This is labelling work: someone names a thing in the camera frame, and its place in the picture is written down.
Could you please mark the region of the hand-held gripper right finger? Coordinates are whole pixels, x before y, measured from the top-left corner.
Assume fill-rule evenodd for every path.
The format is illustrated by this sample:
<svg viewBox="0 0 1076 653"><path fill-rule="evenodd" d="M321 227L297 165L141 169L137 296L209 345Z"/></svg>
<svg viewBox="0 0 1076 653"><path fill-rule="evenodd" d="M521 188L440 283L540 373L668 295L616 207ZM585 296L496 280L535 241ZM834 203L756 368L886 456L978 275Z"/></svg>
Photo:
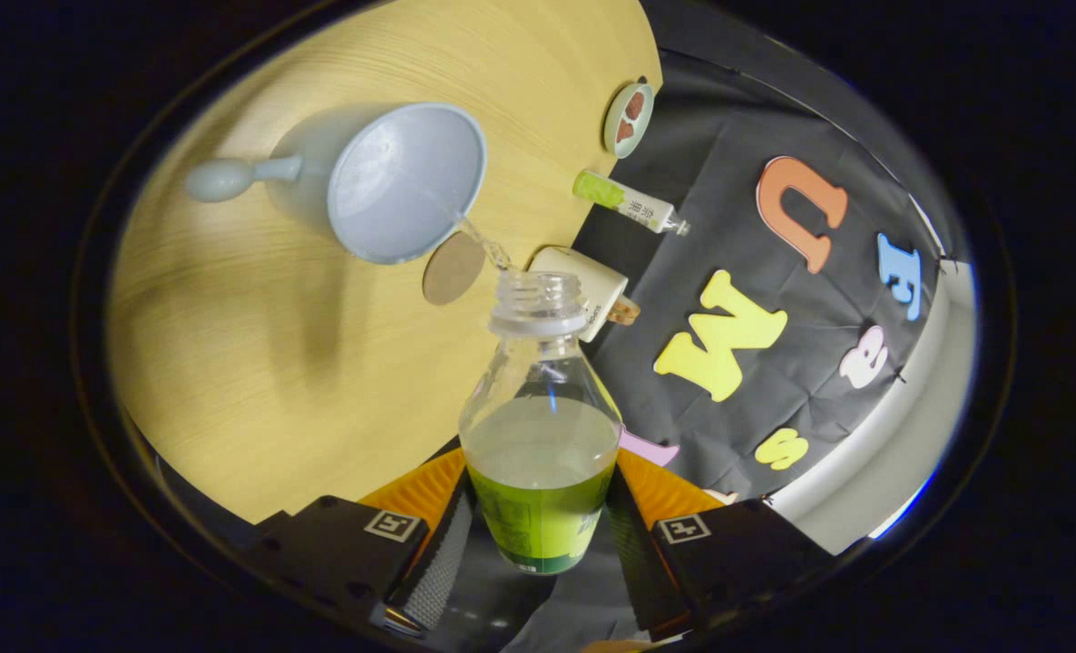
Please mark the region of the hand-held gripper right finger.
<svg viewBox="0 0 1076 653"><path fill-rule="evenodd" d="M634 615L652 636L753 619L829 570L827 551L769 503L723 503L628 450L607 512Z"/></svg>

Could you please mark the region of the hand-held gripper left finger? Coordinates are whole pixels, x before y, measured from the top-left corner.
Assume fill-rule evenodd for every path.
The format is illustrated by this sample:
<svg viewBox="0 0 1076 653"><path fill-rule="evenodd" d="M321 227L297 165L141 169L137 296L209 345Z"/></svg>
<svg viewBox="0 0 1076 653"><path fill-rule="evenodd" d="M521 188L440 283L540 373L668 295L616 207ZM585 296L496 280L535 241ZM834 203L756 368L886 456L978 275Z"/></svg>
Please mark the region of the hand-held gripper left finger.
<svg viewBox="0 0 1076 653"><path fill-rule="evenodd" d="M473 520L466 459L451 448L358 501L324 495L274 513L247 558L335 619L426 635L443 616Z"/></svg>

